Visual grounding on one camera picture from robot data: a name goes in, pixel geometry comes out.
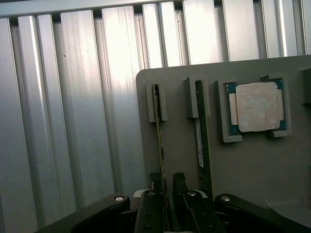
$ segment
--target corrugated aluminum panel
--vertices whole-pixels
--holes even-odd
[[[33,232],[35,206],[8,19],[0,19],[0,31],[0,232]]]
[[[26,132],[38,226],[62,217],[36,19],[18,18],[29,132]]]
[[[43,71],[62,216],[76,211],[51,15],[38,16]]]
[[[61,78],[77,208],[114,192],[92,11],[61,14],[67,75]]]
[[[37,0],[40,6],[37,12],[50,12],[44,9],[46,5],[42,1],[46,3]],[[0,44],[5,55],[0,56],[11,57],[8,61],[13,61],[8,66],[0,59],[0,67],[12,67],[8,69],[12,77],[8,89],[12,91],[0,95],[2,99],[10,98],[11,102],[7,103],[14,106],[9,109],[9,118],[1,114],[0,117],[7,125],[14,120],[17,129],[14,144],[22,145],[26,139],[27,145],[11,148],[5,139],[0,141],[21,166],[17,168],[18,164],[7,159],[9,166],[0,175],[23,181],[23,189],[28,187],[25,200],[34,195],[38,213],[51,209],[48,215],[40,215],[49,219],[46,222],[109,193],[117,191],[131,196],[136,190],[146,188],[137,73],[149,67],[289,56],[297,54],[302,46],[306,48],[305,53],[310,53],[311,9],[308,1],[299,0],[301,9],[297,11],[294,8],[297,0],[294,1],[296,5],[293,0],[223,0],[222,5],[215,6],[214,0],[184,0],[182,5],[143,0],[142,11],[137,8],[138,12],[134,12],[133,6],[107,8],[95,19],[91,10],[73,10],[91,9],[94,4],[101,9],[107,4],[137,1],[77,0],[76,5],[53,1],[51,11],[71,12],[62,13],[61,20],[54,23],[50,15],[39,16],[37,20],[20,17],[19,26],[12,27],[15,60],[8,41],[7,20],[0,19],[6,25],[0,27],[0,32],[4,32],[0,40],[6,40]],[[0,4],[0,16],[20,16],[23,10],[12,9],[12,5]],[[35,12],[29,6],[27,2],[26,15]],[[36,68],[26,64],[36,64]],[[13,91],[16,82],[18,92]],[[40,158],[40,165],[36,162],[38,151],[45,155]],[[27,176],[27,166],[31,168],[31,179]],[[43,178],[44,174],[49,174],[49,179]],[[20,187],[10,188],[8,194]],[[14,207],[3,200],[2,190],[0,194],[7,232],[16,232],[24,224],[25,231],[33,231],[29,226],[36,227],[34,210],[28,214],[27,222],[17,225],[8,217],[15,214],[9,209]],[[31,202],[17,203],[21,209],[31,210]],[[45,220],[37,220],[39,226],[44,225]]]

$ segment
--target silver screw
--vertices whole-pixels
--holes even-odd
[[[188,192],[188,195],[190,195],[190,196],[195,196],[195,195],[196,195],[196,192],[194,192],[194,191],[189,191],[189,192]]]
[[[121,196],[115,197],[115,200],[117,200],[117,201],[120,201],[120,200],[123,200],[123,199],[124,199],[124,197],[121,197]]]
[[[222,196],[222,200],[223,200],[223,201],[230,201],[230,197]]]

